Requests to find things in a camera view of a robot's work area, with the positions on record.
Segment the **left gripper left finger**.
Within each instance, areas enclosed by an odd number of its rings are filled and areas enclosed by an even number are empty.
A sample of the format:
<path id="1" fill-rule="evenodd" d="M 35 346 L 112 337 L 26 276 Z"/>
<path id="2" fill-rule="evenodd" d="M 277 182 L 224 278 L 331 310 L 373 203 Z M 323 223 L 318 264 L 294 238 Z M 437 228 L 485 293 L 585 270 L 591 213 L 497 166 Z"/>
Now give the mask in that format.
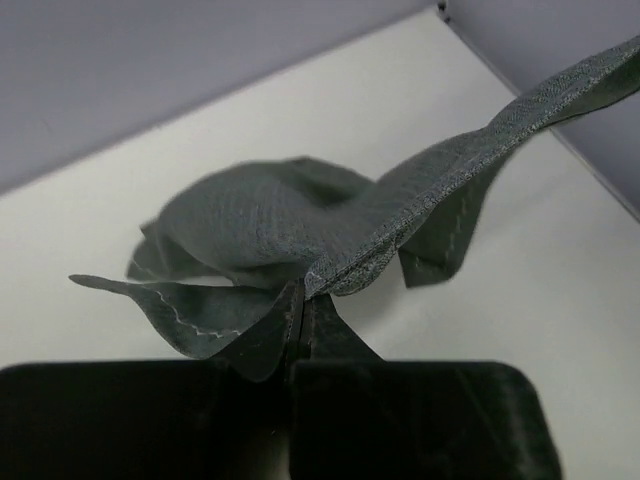
<path id="1" fill-rule="evenodd" d="M 289 282 L 268 313 L 212 359 L 224 360 L 248 382 L 270 380 L 297 357 L 304 304 L 304 282 Z"/>

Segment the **grey cloth napkin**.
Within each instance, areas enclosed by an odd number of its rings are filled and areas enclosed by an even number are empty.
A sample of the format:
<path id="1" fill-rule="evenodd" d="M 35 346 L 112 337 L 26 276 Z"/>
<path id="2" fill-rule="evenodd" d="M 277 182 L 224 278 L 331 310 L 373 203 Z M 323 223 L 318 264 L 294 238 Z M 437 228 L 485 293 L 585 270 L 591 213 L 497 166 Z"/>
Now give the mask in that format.
<path id="1" fill-rule="evenodd" d="M 639 42 L 630 39 L 378 180 L 307 156 L 227 168 L 144 225 L 125 280 L 73 281 L 132 299 L 175 350 L 199 360 L 264 317 L 289 282 L 304 282 L 305 302 L 347 296 L 399 258 L 408 285 L 441 283 L 460 269 L 486 194 L 519 147 L 638 88 Z"/>

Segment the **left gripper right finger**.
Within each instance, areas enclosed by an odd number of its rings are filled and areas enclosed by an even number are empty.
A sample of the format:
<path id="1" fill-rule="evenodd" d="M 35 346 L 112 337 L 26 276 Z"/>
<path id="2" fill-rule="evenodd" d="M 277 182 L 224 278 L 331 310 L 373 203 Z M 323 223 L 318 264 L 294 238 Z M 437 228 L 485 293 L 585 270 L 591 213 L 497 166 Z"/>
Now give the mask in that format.
<path id="1" fill-rule="evenodd" d="M 305 302 L 299 337 L 299 358 L 382 360 L 340 317 L 329 295 L 317 296 Z"/>

